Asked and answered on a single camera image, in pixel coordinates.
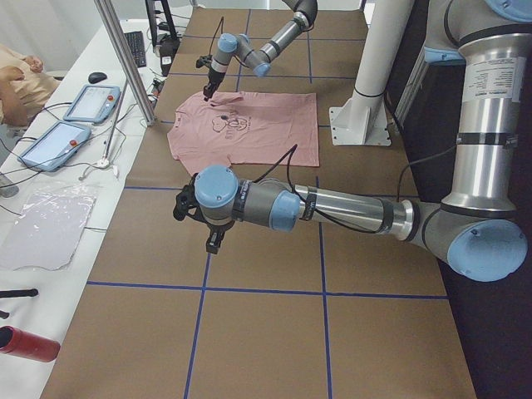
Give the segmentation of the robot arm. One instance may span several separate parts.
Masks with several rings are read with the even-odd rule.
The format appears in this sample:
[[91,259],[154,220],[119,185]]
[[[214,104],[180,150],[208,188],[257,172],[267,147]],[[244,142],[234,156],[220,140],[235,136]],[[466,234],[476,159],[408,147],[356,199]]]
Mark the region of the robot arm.
[[258,77],[266,76],[272,62],[302,33],[313,28],[318,14],[318,2],[313,0],[284,1],[293,11],[293,17],[268,42],[258,50],[253,49],[244,34],[223,33],[217,42],[217,50],[209,63],[209,82],[203,88],[204,100],[210,100],[224,80],[233,58]]
[[430,64],[465,65],[452,188],[439,204],[344,194],[267,175],[241,180],[211,165],[185,188],[194,218],[209,227],[207,250],[216,253],[237,221],[289,231],[297,220],[319,220],[393,234],[476,281],[513,273],[528,251],[508,186],[531,52],[531,4],[432,1],[424,47]]

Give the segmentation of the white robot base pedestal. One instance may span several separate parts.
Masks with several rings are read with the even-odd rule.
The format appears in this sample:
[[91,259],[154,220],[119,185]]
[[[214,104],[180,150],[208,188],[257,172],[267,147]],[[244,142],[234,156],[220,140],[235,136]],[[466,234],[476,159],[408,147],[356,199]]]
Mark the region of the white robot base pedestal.
[[329,109],[334,145],[389,146],[384,93],[413,0],[375,2],[352,96]]

